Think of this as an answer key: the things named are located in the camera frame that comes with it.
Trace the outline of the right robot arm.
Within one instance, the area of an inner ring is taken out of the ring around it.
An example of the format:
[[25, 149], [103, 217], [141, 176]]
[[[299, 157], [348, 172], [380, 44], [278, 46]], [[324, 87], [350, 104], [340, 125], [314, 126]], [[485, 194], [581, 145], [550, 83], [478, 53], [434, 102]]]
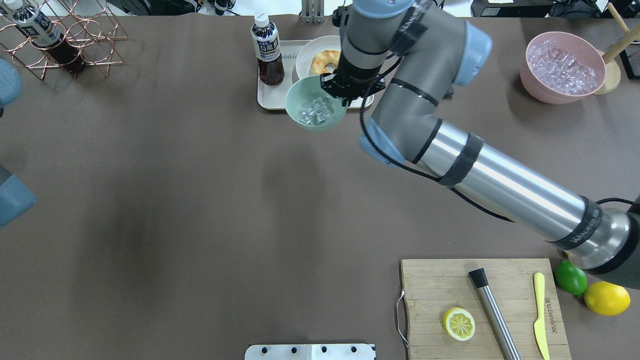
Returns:
[[578, 268], [638, 289], [639, 203], [603, 209], [435, 114], [454, 85], [476, 77], [491, 37], [431, 0], [355, 0], [333, 12], [341, 54], [320, 85], [343, 104], [383, 91], [359, 145], [371, 157], [444, 186], [496, 218], [526, 225]]

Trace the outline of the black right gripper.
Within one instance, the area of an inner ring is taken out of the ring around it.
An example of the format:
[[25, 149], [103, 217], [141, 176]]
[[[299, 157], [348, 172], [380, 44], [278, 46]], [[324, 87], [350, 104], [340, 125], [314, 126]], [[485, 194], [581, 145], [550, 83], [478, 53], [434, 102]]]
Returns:
[[366, 80], [364, 83], [355, 82], [355, 79], [343, 79], [338, 73], [323, 73], [320, 75], [320, 88], [332, 98], [341, 101], [343, 107], [351, 102], [367, 98], [386, 88], [384, 78]]

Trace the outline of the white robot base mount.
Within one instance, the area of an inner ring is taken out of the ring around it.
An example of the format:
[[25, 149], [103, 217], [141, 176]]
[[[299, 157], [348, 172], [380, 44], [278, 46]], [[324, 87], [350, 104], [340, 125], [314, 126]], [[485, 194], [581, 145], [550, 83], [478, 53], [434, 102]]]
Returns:
[[320, 344], [254, 344], [245, 360], [376, 360], [374, 344], [346, 342]]

